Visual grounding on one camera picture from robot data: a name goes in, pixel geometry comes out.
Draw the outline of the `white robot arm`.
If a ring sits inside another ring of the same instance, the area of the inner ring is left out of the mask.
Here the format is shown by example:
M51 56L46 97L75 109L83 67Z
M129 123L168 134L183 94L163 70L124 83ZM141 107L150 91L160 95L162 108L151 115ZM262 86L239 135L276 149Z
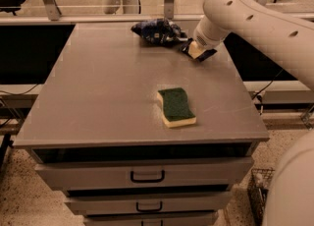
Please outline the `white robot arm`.
M270 10L267 0L203 0L204 17L188 54L196 59L233 32L314 90L314 26ZM314 130L297 140L276 167L262 226L314 226Z

